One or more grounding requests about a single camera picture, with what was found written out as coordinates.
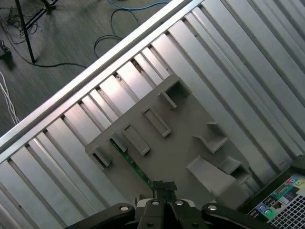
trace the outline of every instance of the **screw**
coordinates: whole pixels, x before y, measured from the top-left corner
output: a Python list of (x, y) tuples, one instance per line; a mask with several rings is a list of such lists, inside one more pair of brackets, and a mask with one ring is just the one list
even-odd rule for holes
[(217, 207), (214, 206), (214, 205), (209, 205), (209, 206), (208, 206), (208, 209), (211, 210), (211, 211), (216, 211), (216, 210), (217, 210)]
[(176, 203), (176, 205), (182, 205), (182, 204), (183, 204), (183, 201), (177, 200), (175, 203)]
[(127, 211), (129, 209), (129, 207), (120, 207), (121, 211)]
[(193, 227), (193, 228), (197, 228), (197, 227), (199, 227), (199, 224), (196, 223), (196, 222), (195, 222), (195, 223), (192, 223), (192, 227)]

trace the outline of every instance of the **metal frame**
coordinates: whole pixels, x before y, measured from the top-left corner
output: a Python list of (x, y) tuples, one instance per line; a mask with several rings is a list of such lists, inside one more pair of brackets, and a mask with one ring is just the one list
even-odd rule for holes
[(202, 0), (191, 2), (190, 0), (175, 0), (170, 2), (52, 98), (24, 118), (0, 138), (0, 163), (201, 2)]

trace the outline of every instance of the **gray carpet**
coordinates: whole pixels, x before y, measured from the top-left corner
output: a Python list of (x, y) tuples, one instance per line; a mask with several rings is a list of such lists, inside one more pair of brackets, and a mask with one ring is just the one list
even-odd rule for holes
[[(139, 7), (156, 2), (156, 0), (114, 0), (127, 7)], [(23, 13), (31, 15), (37, 7), (43, 6), (39, 0), (20, 0)], [(15, 7), (14, 0), (2, 0), (0, 7)], [(93, 53), (95, 40), (106, 34), (112, 34), (110, 16), (116, 8), (106, 0), (59, 0), (57, 9), (51, 15), (45, 14), (38, 20), (37, 31), (30, 36), (37, 64), (57, 64), (74, 62), (89, 66), (96, 58)], [(144, 11), (134, 12), (140, 23), (145, 22), (163, 5)], [(0, 15), (5, 20), (9, 10), (1, 9)], [(133, 16), (120, 11), (115, 14), (113, 25), (117, 35), (126, 37), (137, 28)], [(11, 49), (14, 66), (8, 66), (0, 60), (3, 72), (17, 116), (23, 119), (34, 109), (49, 99), (63, 86), (83, 71), (78, 66), (59, 66), (56, 68), (39, 68), (22, 60), (12, 49), (4, 32), (0, 39)], [(103, 55), (117, 42), (106, 40), (97, 46), (97, 53)], [(26, 43), (15, 46), (20, 54), (30, 60)], [(10, 130), (14, 124), (8, 113), (5, 99), (0, 91), (0, 136)]]

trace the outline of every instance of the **cable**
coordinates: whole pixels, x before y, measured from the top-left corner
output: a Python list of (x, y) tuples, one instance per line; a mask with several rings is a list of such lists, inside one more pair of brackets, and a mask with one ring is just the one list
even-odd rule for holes
[(119, 37), (119, 36), (115, 36), (115, 35), (104, 35), (104, 36), (101, 36), (99, 37), (96, 42), (94, 43), (94, 47), (93, 47), (93, 51), (94, 51), (94, 54), (96, 56), (96, 58), (99, 58), (98, 54), (96, 53), (96, 46), (98, 45), (99, 42), (103, 41), (103, 40), (106, 40), (106, 39), (116, 39), (116, 40), (123, 40), (122, 37)]
[(0, 75), (2, 76), (2, 80), (3, 80), (3, 84), (4, 84), (4, 86), (3, 86), (2, 83), (0, 82), (0, 87), (4, 94), (5, 102), (7, 104), (10, 117), (12, 118), (13, 123), (16, 125), (17, 123), (20, 122), (20, 120), (16, 115), (15, 107), (10, 99), (10, 93), (9, 93), (8, 87), (6, 85), (5, 77), (1, 71), (0, 71)]
[(69, 63), (69, 62), (64, 62), (64, 63), (58, 63), (58, 64), (53, 64), (53, 65), (41, 65), (41, 64), (36, 64), (36, 63), (32, 63), (30, 61), (28, 61), (27, 59), (25, 59), (20, 53), (19, 51), (16, 49), (15, 45), (13, 44), (13, 40), (11, 38), (11, 35), (7, 32), (5, 32), (4, 30), (4, 27), (3, 27), (3, 18), (0, 16), (0, 25), (4, 31), (4, 34), (5, 36), (7, 37), (7, 39), (9, 40), (12, 48), (15, 50), (15, 52), (17, 53), (17, 55), (23, 59), (26, 63), (30, 64), (30, 65), (33, 65), (33, 66), (36, 66), (36, 67), (40, 67), (40, 68), (54, 68), (54, 67), (58, 67), (58, 66), (62, 66), (62, 65), (75, 65), (75, 66), (79, 66), (79, 67), (82, 67), (82, 68), (87, 68), (86, 66), (84, 65), (81, 65), (81, 64), (78, 64), (78, 63)]
[[(10, 10), (9, 11), (9, 15), (8, 15), (8, 18), (7, 20), (3, 20), (3, 24), (6, 26), (6, 28), (4, 28), (5, 32), (9, 33), (12, 37), (17, 37), (17, 38), (22, 38), (24, 36), (24, 31), (22, 29), (22, 26), (21, 26), (21, 22), (20, 22), (20, 19), (19, 19), (19, 14), (16, 12), (16, 13), (13, 13), (13, 10), (17, 10), (17, 8), (15, 7), (2, 7), (0, 8), (0, 10)], [(40, 9), (39, 7), (35, 7), (34, 9), (30, 10), (28, 13), (32, 12), (36, 10), (32, 15), (26, 15), (24, 14), (23, 17), (25, 19), (30, 19), (32, 18)], [(15, 34), (15, 33), (12, 33), (10, 32), (9, 30), (13, 28), (15, 30), (18, 30), (19, 31), (19, 34)], [(34, 34), (38, 29), (38, 24), (37, 22), (35, 22), (29, 29), (28, 29), (28, 34)], [(23, 39), (22, 41), (20, 42), (15, 42), (13, 39), (12, 39), (13, 43), (14, 44), (21, 44), (23, 42), (25, 42), (25, 39)]]
[(137, 19), (137, 17), (134, 15), (133, 12), (131, 12), (130, 10), (126, 10), (126, 9), (117, 9), (117, 10), (115, 10), (115, 11), (112, 13), (112, 15), (111, 15), (111, 17), (110, 17), (110, 26), (111, 26), (111, 30), (112, 30), (114, 36), (117, 36), (117, 35), (116, 35), (115, 31), (114, 31), (112, 20), (113, 20), (113, 17), (114, 17), (114, 15), (115, 15), (115, 13), (116, 13), (116, 12), (119, 12), (119, 11), (125, 11), (125, 12), (131, 13), (132, 16), (133, 16), (133, 18), (136, 20), (137, 25), (140, 26), (140, 22), (139, 22), (139, 20)]
[(148, 9), (150, 7), (153, 7), (153, 6), (156, 6), (156, 5), (159, 5), (159, 4), (169, 3), (168, 1), (159, 1), (159, 2), (153, 3), (153, 4), (148, 5), (148, 6), (143, 6), (143, 7), (138, 7), (138, 8), (129, 8), (129, 7), (125, 7), (125, 6), (120, 6), (120, 5), (116, 4), (115, 2), (113, 2), (111, 0), (107, 0), (107, 2), (109, 2), (111, 5), (113, 5), (117, 8), (120, 8), (122, 10), (129, 10), (129, 11), (145, 10), (145, 9)]

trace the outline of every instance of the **plastic slot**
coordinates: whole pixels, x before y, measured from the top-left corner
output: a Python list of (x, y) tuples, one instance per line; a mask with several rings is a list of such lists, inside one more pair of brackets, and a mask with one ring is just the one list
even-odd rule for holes
[(142, 111), (145, 117), (150, 121), (153, 127), (162, 135), (162, 137), (166, 137), (171, 132), (171, 129), (168, 125), (163, 121), (163, 119), (151, 108), (147, 107)]
[(146, 142), (141, 138), (141, 136), (130, 124), (126, 125), (126, 127), (122, 130), (122, 133), (133, 144), (133, 146), (139, 151), (142, 156), (150, 150)]

